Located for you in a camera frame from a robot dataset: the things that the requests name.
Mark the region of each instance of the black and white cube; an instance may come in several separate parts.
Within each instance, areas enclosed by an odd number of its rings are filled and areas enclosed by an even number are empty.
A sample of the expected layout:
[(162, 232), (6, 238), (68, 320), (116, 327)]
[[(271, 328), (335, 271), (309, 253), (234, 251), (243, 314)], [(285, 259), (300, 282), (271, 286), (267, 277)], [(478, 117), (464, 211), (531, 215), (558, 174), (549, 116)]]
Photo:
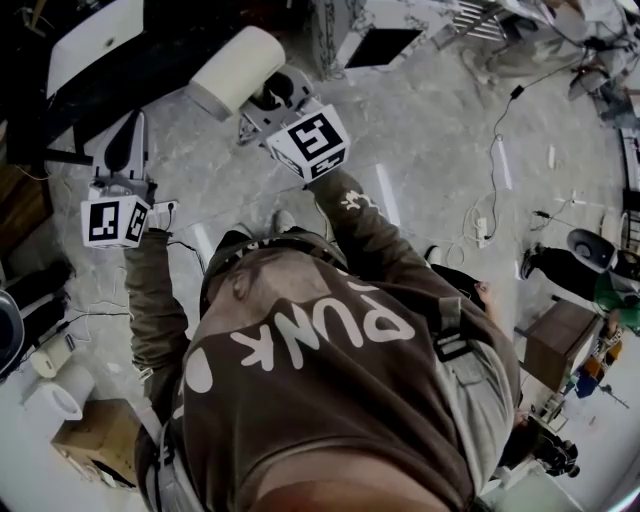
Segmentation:
[(86, 247), (138, 247), (150, 206), (138, 196), (83, 201), (82, 239)]
[(350, 144), (332, 105), (304, 116), (267, 139), (273, 158), (306, 182), (344, 163)]

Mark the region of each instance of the clutter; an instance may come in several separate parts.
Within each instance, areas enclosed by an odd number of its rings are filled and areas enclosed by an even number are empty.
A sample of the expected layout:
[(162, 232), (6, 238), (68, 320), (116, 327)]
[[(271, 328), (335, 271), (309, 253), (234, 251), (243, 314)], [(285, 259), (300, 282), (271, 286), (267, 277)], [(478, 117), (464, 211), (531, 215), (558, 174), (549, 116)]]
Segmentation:
[(140, 424), (126, 400), (88, 402), (81, 421), (66, 421), (52, 446), (85, 474), (110, 487), (137, 487), (134, 447)]
[(78, 364), (68, 364), (54, 380), (41, 382), (37, 388), (61, 418), (81, 420), (82, 410), (94, 385), (89, 370)]
[(45, 379), (53, 379), (75, 349), (76, 344), (73, 338), (68, 334), (65, 336), (60, 334), (33, 352), (29, 356), (29, 361), (38, 375)]

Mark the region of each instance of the power strip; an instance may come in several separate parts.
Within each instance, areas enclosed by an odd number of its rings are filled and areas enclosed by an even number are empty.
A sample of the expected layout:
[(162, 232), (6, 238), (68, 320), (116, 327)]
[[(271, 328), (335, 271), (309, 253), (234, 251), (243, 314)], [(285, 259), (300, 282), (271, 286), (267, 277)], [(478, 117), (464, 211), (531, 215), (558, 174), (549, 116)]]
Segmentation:
[(487, 240), (487, 218), (480, 217), (476, 223), (476, 239), (478, 247), (484, 249), (489, 241)]

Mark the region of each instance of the white paper roll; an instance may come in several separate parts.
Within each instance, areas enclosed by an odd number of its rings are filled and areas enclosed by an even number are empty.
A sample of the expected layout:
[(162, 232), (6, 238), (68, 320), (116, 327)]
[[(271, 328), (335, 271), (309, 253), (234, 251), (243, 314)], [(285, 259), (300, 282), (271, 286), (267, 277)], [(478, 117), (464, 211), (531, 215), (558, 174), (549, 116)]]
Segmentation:
[(83, 366), (67, 364), (52, 381), (38, 387), (56, 413), (65, 420), (82, 419), (84, 403), (89, 398), (95, 382)]

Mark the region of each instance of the wooden cabinet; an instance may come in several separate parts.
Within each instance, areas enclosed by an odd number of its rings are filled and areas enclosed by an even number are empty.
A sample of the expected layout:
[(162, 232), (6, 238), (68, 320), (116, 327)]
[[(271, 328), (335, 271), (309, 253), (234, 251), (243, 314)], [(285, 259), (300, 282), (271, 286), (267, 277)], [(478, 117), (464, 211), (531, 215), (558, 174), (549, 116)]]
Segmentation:
[(527, 338), (522, 368), (554, 392), (571, 375), (576, 357), (585, 354), (585, 344), (598, 338), (600, 315), (564, 299), (521, 334)]

